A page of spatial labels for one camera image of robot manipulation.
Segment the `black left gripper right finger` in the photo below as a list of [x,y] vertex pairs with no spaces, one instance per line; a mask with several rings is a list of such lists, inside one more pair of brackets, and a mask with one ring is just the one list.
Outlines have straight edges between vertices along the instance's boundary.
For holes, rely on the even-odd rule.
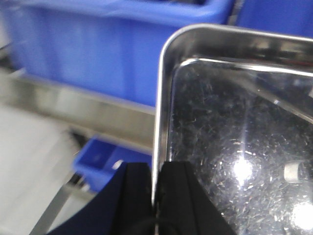
[[158,179],[160,235],[234,235],[189,162],[165,162]]

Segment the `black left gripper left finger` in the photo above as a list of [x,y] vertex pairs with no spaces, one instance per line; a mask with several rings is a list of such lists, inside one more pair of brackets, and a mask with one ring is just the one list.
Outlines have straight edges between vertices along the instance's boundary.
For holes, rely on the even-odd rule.
[[106,186],[51,235],[152,235],[151,172],[123,163]]

